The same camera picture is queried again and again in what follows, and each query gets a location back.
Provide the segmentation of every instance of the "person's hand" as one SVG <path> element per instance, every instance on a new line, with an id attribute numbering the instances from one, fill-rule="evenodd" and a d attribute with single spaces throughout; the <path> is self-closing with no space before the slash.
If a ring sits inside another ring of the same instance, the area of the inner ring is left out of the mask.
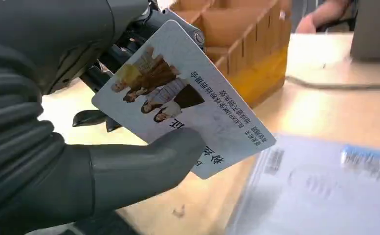
<path id="1" fill-rule="evenodd" d="M 316 27 L 313 24 L 311 15 L 302 18 L 301 22 L 296 28 L 296 33 L 316 33 Z"/>

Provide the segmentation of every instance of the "beige table surface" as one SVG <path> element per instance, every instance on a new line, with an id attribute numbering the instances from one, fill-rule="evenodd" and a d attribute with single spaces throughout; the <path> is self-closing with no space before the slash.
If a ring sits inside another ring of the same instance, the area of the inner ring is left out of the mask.
<path id="1" fill-rule="evenodd" d="M 351 39 L 352 35 L 293 35 L 287 74 L 312 82 L 380 82 L 380 65 L 351 63 Z M 67 143 L 145 144 L 123 128 L 110 134 L 103 124 L 72 128 L 78 111 L 94 109 L 92 95 L 79 82 L 46 96 L 41 119 L 51 120 Z M 254 111 L 273 132 L 380 148 L 380 92 L 317 91 L 287 82 Z M 119 212 L 145 235 L 224 234 L 253 161 L 246 159 L 208 180 L 190 173 L 177 188 Z"/>

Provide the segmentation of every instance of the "cable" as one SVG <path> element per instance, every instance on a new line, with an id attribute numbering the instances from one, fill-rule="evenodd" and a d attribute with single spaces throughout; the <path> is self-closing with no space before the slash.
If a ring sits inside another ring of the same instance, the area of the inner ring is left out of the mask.
<path id="1" fill-rule="evenodd" d="M 380 83 L 378 84 L 335 84 L 335 83 L 313 83 L 305 80 L 286 76 L 286 81 L 301 87 L 316 90 L 332 90 L 332 91 L 380 91 Z"/>

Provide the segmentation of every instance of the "person's arm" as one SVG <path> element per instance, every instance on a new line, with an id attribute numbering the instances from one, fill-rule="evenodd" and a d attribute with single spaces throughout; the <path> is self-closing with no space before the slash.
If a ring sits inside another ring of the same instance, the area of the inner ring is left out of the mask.
<path id="1" fill-rule="evenodd" d="M 315 11 L 302 18 L 296 32 L 316 33 L 316 28 L 340 19 L 350 2 L 350 0 L 326 0 Z"/>

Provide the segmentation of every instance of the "robotic hand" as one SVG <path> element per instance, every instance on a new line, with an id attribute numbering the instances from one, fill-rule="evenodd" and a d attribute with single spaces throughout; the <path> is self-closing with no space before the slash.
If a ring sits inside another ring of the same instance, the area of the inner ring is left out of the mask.
<path id="1" fill-rule="evenodd" d="M 180 129 L 148 146 L 67 145 L 41 98 L 81 76 L 95 92 L 163 21 L 147 0 L 0 0 L 0 234 L 110 212 L 179 184 L 201 155 L 198 133 Z"/>

